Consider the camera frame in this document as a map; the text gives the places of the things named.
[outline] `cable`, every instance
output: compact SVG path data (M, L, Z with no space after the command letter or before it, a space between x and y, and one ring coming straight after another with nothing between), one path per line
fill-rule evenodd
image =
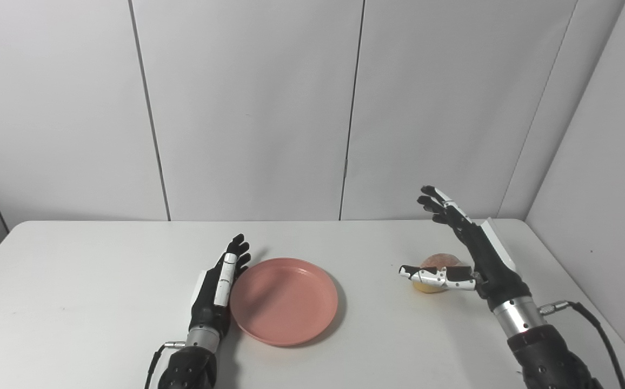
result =
M149 364L149 372L147 372L147 382L144 384L144 389L149 389L149 384L151 384L151 376L154 375L154 369L156 369L156 364L159 363L159 358L161 358L161 353L166 348L166 345L161 345L159 350L156 350L154 353L154 357L151 359L151 364Z
M582 303L572 303L571 301L569 303L570 307L572 307L573 310L579 312L582 316L584 316L584 318L586 318L599 331L599 335L601 335L601 339L606 345L606 349L608 349L608 354L611 357L613 369L615 369L616 371L617 382L619 382L621 389L625 389L624 375L622 374L622 370L620 369L620 363L617 362L617 356L615 354L615 351L613 350L613 345L611 344L611 341L608 339L608 336L601 327L601 322L596 318L596 316L589 312L589 310L585 308Z

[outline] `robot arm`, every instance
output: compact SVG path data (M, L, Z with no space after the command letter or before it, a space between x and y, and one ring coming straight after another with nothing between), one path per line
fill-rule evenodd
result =
M473 257L475 266L471 275L475 290L488 302L505 332L510 350L522 365L527 388L600 389L599 381L592 378L582 360L567 349L567 343L557 329L544 320L490 220L477 225L452 199L433 186L425 186L421 192L423 196L418 198L419 204L433 212L433 221L451 227ZM449 268L442 268L435 273L429 269L402 266L400 274L453 289L456 282L438 285L444 281L442 276L449 280L448 271ZM554 310L546 308L544 311L552 313Z
M216 350L231 323L231 285L248 267L250 244L243 234L233 238L216 266L209 269L192 306L187 340L169 360L159 389L212 389L216 384Z

